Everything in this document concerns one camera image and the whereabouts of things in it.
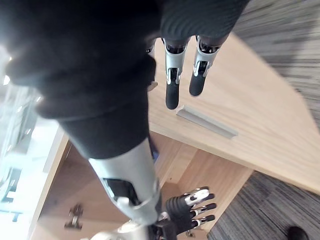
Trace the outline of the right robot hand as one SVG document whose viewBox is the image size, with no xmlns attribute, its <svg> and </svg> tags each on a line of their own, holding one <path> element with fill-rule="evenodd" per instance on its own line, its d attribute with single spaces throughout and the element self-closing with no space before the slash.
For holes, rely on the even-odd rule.
<svg viewBox="0 0 320 240">
<path fill-rule="evenodd" d="M 142 225 L 161 194 L 149 147 L 150 41 L 226 39 L 245 0 L 3 0 L 0 43 L 10 81 L 36 89 L 39 115 L 56 120 L 88 159 L 112 202 Z"/>
</svg>

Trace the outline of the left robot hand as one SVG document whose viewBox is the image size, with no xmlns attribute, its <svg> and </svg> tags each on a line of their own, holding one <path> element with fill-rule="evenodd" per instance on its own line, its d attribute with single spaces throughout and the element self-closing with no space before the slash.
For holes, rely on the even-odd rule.
<svg viewBox="0 0 320 240">
<path fill-rule="evenodd" d="M 204 215 L 217 207 L 214 202 L 205 204 L 214 198 L 215 195 L 207 186 L 169 198 L 165 202 L 165 210 L 174 225 L 175 233 L 179 235 L 215 220 L 212 214 Z"/>
</svg>

